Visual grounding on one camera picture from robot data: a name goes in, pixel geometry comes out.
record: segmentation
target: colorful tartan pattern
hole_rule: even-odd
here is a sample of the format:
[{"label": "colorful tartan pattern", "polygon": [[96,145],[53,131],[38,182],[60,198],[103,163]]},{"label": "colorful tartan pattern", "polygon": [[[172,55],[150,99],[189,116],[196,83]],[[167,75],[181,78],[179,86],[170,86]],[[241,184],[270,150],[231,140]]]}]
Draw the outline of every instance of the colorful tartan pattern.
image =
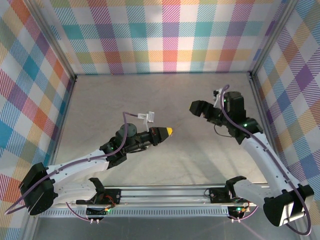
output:
[{"label": "colorful tartan pattern", "polygon": [[281,0],[37,2],[78,74],[246,72],[281,12],[268,14]]},{"label": "colorful tartan pattern", "polygon": [[281,160],[315,192],[313,225],[320,225],[319,13],[320,1],[300,0],[258,73]]},{"label": "colorful tartan pattern", "polygon": [[24,2],[0,0],[1,240],[18,237],[25,211],[4,211],[30,167],[48,163],[71,83]]}]

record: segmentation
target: white connector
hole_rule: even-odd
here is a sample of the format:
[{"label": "white connector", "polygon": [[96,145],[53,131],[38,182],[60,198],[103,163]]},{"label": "white connector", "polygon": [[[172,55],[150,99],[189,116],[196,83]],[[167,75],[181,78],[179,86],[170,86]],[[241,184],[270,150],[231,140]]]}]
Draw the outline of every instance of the white connector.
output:
[{"label": "white connector", "polygon": [[138,113],[138,119],[143,119],[143,124],[146,127],[146,131],[149,132],[148,123],[153,123],[155,120],[155,113],[149,111],[148,113]]}]

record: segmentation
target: purple cable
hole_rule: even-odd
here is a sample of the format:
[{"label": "purple cable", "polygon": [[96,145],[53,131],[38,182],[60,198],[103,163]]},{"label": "purple cable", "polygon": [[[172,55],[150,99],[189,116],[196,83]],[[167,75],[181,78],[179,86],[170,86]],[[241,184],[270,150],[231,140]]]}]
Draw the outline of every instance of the purple cable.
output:
[{"label": "purple cable", "polygon": [[80,163],[83,163],[83,162],[86,162],[86,161],[91,161],[91,160],[95,160],[95,159],[100,159],[100,158],[105,158],[105,157],[110,157],[116,153],[118,153],[122,148],[123,146],[125,145],[126,143],[126,139],[127,139],[127,134],[128,134],[128,124],[127,124],[127,118],[126,118],[126,114],[127,115],[130,115],[130,116],[133,116],[133,117],[138,117],[138,115],[136,114],[132,114],[132,113],[129,113],[129,112],[126,112],[124,111],[122,113],[123,115],[123,120],[124,120],[124,137],[123,137],[123,140],[121,142],[121,145],[113,152],[110,152],[108,154],[104,154],[104,155],[100,155],[100,156],[94,156],[94,157],[89,157],[89,158],[83,158],[83,159],[79,159],[77,161],[73,161],[73,162],[70,162],[66,165],[63,165],[62,167],[58,168],[58,170],[54,170],[53,172],[49,173],[48,175],[44,176],[43,178],[41,178],[40,180],[38,180],[35,184],[33,184],[21,197],[19,197],[19,199],[14,203],[12,204],[5,212],[4,214],[5,215],[9,215],[9,214],[13,214],[14,212],[24,208],[25,206],[22,206],[22,207],[19,207],[19,208],[16,208],[14,210],[11,210],[13,209],[16,205],[18,205],[18,203],[20,203],[23,199],[25,199],[25,197],[33,190],[35,189],[40,183],[42,183],[44,180],[50,178],[51,176],[55,175],[55,174],[58,174],[60,171],[66,169],[66,168],[69,168],[73,165],[76,165],[76,164],[80,164]]},{"label": "purple cable", "polygon": [[81,219],[81,220],[84,220],[84,221],[87,221],[87,222],[91,222],[88,218],[85,218],[85,217],[80,216],[79,214],[77,214],[77,213],[70,207],[70,205],[69,205],[67,202],[65,202],[65,204],[66,204],[66,206],[68,207],[68,209],[69,209],[77,218],[79,218],[79,219]]},{"label": "purple cable", "polygon": [[[289,224],[286,224],[286,226],[288,228],[290,228],[292,231],[294,231],[296,234],[299,234],[301,236],[308,236],[311,233],[311,218],[310,218],[310,213],[309,210],[306,206],[306,203],[304,201],[304,199],[302,198],[302,196],[300,195],[299,191],[297,190],[297,188],[295,187],[295,185],[291,182],[289,176],[287,175],[287,173],[282,169],[282,167],[280,166],[280,164],[278,163],[277,159],[275,158],[275,156],[270,152],[270,150],[268,149],[268,147],[266,145],[264,145],[264,143],[262,141],[260,141],[259,138],[257,138],[255,135],[253,135],[251,132],[249,132],[248,130],[246,130],[245,128],[243,128],[242,126],[236,124],[234,121],[232,121],[232,119],[228,116],[228,114],[226,113],[226,110],[224,108],[224,94],[225,91],[230,87],[229,84],[225,85],[221,91],[221,95],[220,95],[220,105],[221,105],[221,110],[223,115],[225,116],[225,118],[233,125],[235,126],[237,129],[243,131],[244,133],[248,134],[250,137],[252,137],[254,140],[256,140],[261,147],[263,147],[263,149],[266,150],[266,152],[269,154],[269,156],[271,157],[271,159],[273,160],[274,164],[277,166],[277,168],[279,169],[279,171],[283,174],[285,180],[289,183],[290,187],[293,189],[293,191],[295,192],[295,194],[297,195],[297,197],[299,198],[304,211],[305,211],[305,215],[306,215],[306,219],[307,219],[307,230],[306,232],[300,232],[296,229],[294,229],[292,226],[290,226]],[[247,219],[248,217],[252,216],[252,214],[258,209],[258,207],[255,207],[255,209],[252,211],[251,214],[249,214],[248,216],[241,218],[242,219]]]}]

